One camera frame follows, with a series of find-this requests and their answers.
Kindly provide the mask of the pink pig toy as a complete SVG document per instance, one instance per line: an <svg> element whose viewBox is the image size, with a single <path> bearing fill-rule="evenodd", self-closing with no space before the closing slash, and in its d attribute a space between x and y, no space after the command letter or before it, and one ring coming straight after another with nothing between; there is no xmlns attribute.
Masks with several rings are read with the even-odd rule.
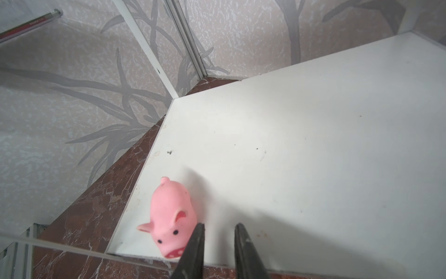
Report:
<svg viewBox="0 0 446 279"><path fill-rule="evenodd" d="M189 191L181 183L162 177L154 191L150 206L150 222L137 230L149 233L161 255L179 258L197 225Z"/></svg>

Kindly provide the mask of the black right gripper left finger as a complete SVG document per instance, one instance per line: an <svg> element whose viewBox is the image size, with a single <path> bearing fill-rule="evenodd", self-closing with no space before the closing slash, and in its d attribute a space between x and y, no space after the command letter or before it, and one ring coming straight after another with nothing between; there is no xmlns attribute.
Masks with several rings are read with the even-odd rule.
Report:
<svg viewBox="0 0 446 279"><path fill-rule="evenodd" d="M198 223L170 279L202 279L205 226Z"/></svg>

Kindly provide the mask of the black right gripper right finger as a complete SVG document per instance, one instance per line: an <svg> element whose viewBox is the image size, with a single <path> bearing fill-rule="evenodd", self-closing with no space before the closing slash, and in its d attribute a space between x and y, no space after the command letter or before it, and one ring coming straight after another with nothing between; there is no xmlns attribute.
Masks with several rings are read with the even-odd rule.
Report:
<svg viewBox="0 0 446 279"><path fill-rule="evenodd" d="M245 226L235 226L235 265L237 279L270 279Z"/></svg>

